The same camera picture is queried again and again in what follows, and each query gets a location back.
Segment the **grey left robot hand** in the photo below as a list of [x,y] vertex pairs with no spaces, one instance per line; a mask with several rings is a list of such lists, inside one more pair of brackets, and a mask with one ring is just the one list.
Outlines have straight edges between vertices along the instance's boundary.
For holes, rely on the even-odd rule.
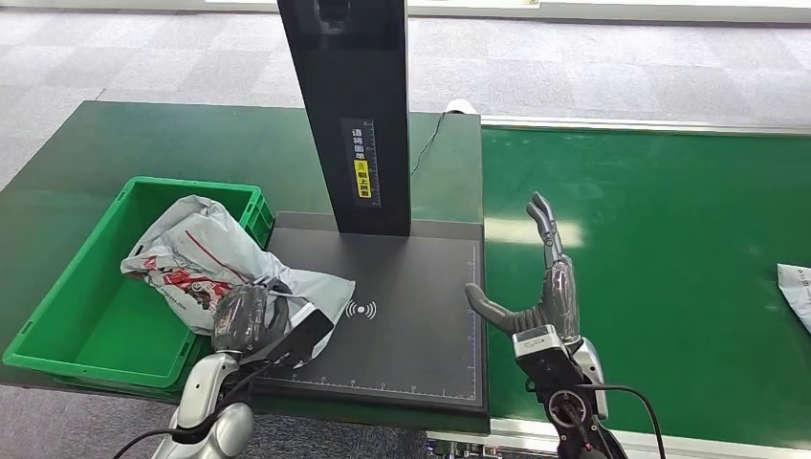
[[260,355],[287,332],[292,290],[278,278],[262,277],[237,286],[218,302],[211,346],[241,359]]

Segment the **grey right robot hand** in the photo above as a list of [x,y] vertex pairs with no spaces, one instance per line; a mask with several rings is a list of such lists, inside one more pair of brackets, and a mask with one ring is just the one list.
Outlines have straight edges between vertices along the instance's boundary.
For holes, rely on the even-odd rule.
[[574,264],[563,250],[559,226],[549,202],[538,192],[526,205],[527,214],[537,225],[543,244],[544,273],[537,305],[510,311],[490,300],[474,283],[465,285],[470,307],[483,319],[507,336],[551,325],[566,346],[581,342]]

